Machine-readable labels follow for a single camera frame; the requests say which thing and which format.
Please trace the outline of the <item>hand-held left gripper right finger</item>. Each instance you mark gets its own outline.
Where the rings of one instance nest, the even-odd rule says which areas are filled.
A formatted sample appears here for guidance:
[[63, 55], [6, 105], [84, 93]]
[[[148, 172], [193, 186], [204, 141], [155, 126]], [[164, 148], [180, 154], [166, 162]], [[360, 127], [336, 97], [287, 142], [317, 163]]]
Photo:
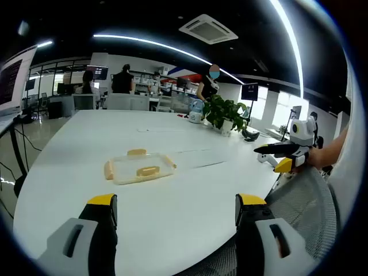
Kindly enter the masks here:
[[237, 194], [235, 226], [237, 275], [308, 275], [315, 266], [304, 238], [264, 199]]

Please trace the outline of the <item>person's right hand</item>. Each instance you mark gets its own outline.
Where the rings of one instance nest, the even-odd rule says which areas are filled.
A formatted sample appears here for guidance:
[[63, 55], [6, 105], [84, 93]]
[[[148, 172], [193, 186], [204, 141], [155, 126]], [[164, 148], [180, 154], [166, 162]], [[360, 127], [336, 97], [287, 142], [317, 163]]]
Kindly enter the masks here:
[[328, 166], [324, 158], [324, 150], [315, 147], [310, 147], [306, 162], [318, 170]]

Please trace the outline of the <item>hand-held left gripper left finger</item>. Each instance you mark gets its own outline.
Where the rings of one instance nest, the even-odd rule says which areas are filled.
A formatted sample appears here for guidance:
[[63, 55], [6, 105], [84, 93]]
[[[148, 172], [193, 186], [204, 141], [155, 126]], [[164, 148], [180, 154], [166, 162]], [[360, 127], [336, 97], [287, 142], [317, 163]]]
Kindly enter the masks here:
[[47, 275], [115, 275], [117, 242], [117, 195], [98, 195], [48, 237], [37, 264]]

